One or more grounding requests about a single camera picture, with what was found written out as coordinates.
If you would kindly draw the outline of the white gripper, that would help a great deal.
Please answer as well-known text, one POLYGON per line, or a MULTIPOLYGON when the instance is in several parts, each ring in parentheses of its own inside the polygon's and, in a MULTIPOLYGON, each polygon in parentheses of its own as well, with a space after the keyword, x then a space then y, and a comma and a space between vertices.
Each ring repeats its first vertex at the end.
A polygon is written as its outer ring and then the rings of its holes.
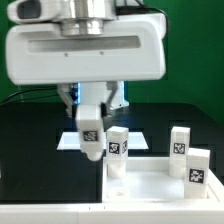
POLYGON ((75 116, 71 83, 102 82, 111 91, 100 104, 110 117, 117 81, 157 80, 166 72, 167 18, 119 0, 14 0, 15 25, 6 36, 6 67, 18 85, 58 84, 67 115, 75 116))

